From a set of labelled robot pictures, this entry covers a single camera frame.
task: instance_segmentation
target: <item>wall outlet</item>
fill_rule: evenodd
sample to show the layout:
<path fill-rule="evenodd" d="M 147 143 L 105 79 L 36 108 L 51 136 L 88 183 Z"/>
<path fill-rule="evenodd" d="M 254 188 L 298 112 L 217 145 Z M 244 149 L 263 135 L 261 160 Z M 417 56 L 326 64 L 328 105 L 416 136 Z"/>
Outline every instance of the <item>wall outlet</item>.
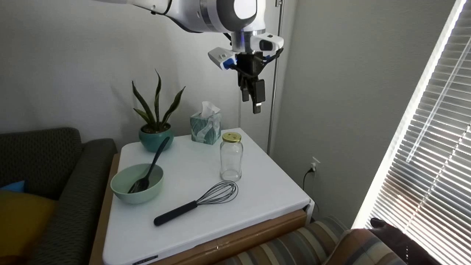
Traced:
<path fill-rule="evenodd" d="M 317 165 L 320 164 L 319 160 L 316 160 L 314 157 L 311 157 L 311 162 L 310 162 L 310 170 L 316 171 Z"/>

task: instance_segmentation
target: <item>plant pot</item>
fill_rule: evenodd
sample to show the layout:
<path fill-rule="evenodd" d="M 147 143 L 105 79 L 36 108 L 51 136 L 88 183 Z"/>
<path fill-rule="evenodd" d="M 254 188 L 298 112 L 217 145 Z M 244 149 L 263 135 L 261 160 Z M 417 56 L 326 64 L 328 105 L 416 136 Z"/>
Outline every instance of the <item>plant pot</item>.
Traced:
<path fill-rule="evenodd" d="M 172 129 L 167 129 L 161 133 L 144 133 L 142 130 L 139 130 L 138 133 L 138 139 L 141 140 L 142 146 L 151 154 L 157 152 L 158 146 L 166 137 L 169 137 L 169 142 L 166 143 L 163 151 L 167 151 L 173 142 L 173 136 L 175 135 Z"/>

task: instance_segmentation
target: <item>white wall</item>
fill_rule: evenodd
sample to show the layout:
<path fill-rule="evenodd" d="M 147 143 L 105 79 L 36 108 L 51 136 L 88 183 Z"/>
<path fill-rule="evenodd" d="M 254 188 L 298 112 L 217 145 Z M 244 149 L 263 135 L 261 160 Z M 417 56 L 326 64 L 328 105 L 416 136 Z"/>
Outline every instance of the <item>white wall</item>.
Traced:
<path fill-rule="evenodd" d="M 269 8 L 270 31 L 275 15 Z M 223 129 L 241 126 L 266 148 L 270 99 L 253 117 L 250 104 L 239 104 L 235 73 L 207 59 L 207 51 L 228 48 L 222 34 L 188 34 L 166 18 L 92 0 L 0 2 L 0 34 L 0 133 L 72 126 L 82 140 L 135 142 L 141 121 L 130 82 L 151 101 L 157 70 L 164 109 L 186 87 L 170 118 L 177 135 L 210 101 L 222 109 Z"/>
<path fill-rule="evenodd" d="M 297 2 L 273 158 L 351 224 L 451 3 Z"/>

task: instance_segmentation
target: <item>window blinds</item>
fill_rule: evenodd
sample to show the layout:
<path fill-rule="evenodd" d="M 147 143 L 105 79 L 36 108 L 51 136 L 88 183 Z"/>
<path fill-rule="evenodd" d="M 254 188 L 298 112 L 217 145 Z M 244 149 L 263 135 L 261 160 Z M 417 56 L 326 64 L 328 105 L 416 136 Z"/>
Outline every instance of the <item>window blinds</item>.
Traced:
<path fill-rule="evenodd" d="M 428 62 L 432 71 L 422 76 L 426 86 L 409 105 L 410 118 L 403 118 L 375 177 L 378 189 L 367 192 L 353 227 L 376 217 L 438 263 L 462 265 L 471 264 L 471 2 L 456 2 L 453 12 L 442 49 Z"/>

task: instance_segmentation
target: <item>whisk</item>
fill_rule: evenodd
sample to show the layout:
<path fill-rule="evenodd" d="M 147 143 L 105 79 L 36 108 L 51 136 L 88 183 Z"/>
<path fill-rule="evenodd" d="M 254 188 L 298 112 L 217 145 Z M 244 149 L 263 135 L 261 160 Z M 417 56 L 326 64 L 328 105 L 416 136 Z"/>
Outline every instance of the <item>whisk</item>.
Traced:
<path fill-rule="evenodd" d="M 195 210 L 198 205 L 220 205 L 220 204 L 228 204 L 236 198 L 238 188 L 232 182 L 220 182 L 210 188 L 200 199 L 192 201 L 186 205 L 182 205 L 173 211 L 169 211 L 160 217 L 155 217 L 152 220 L 152 224 L 155 227 L 185 214 L 192 210 Z"/>

